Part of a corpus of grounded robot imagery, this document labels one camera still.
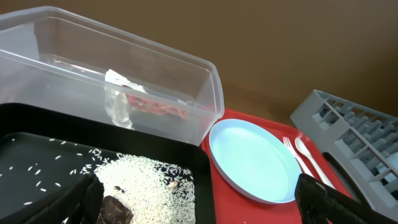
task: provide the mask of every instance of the red tray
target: red tray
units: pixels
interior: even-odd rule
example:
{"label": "red tray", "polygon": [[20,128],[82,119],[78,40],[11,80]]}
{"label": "red tray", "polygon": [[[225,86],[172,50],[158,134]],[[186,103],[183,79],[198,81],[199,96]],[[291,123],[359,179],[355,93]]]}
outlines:
{"label": "red tray", "polygon": [[[294,139],[296,137],[300,137],[311,152],[313,158],[335,186],[336,190],[350,196],[314,143],[298,129],[229,109],[225,109],[225,114],[219,121],[230,118],[241,119],[256,124],[269,131],[279,140],[282,140],[283,136],[287,136],[292,144],[294,144]],[[208,135],[203,140],[201,146],[211,160]],[[314,176],[319,180],[319,176],[310,161],[303,156],[301,157]],[[213,181],[217,224],[301,223],[301,216],[295,201],[279,205],[269,205],[253,201],[235,191],[235,189],[220,176],[212,161],[211,178]]]}

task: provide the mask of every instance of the oval plate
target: oval plate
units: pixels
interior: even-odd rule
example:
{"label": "oval plate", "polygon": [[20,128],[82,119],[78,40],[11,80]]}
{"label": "oval plate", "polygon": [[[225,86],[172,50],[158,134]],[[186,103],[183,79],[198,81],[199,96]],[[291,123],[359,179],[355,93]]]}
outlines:
{"label": "oval plate", "polygon": [[247,121],[225,119],[210,131],[211,158],[237,191],[262,203],[295,200],[301,168],[271,133]]}

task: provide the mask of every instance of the rice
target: rice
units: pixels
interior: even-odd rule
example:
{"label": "rice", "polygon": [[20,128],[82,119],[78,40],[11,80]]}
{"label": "rice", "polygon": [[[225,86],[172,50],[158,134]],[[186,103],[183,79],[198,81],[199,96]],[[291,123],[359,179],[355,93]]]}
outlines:
{"label": "rice", "polygon": [[131,223],[195,223],[193,182],[181,176],[170,185],[172,178],[165,176],[169,167],[178,174],[190,175],[190,170],[145,157],[118,157],[97,167],[95,174],[104,185],[104,197],[115,197],[131,210]]}

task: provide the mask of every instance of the brown background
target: brown background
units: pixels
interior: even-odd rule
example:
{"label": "brown background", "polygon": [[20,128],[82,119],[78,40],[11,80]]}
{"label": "brown background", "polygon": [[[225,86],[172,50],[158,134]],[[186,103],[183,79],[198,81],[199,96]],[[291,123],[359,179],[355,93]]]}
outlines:
{"label": "brown background", "polygon": [[213,62],[227,108],[291,124],[312,89],[398,115],[398,1],[2,0],[57,6]]}

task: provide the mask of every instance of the gray plastic basket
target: gray plastic basket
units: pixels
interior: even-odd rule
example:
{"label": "gray plastic basket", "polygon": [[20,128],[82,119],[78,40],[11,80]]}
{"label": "gray plastic basket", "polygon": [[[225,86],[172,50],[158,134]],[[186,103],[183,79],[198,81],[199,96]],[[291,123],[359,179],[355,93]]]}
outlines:
{"label": "gray plastic basket", "polygon": [[318,90],[290,118],[340,164],[372,209],[398,220],[398,170],[387,159],[398,158],[398,118]]}

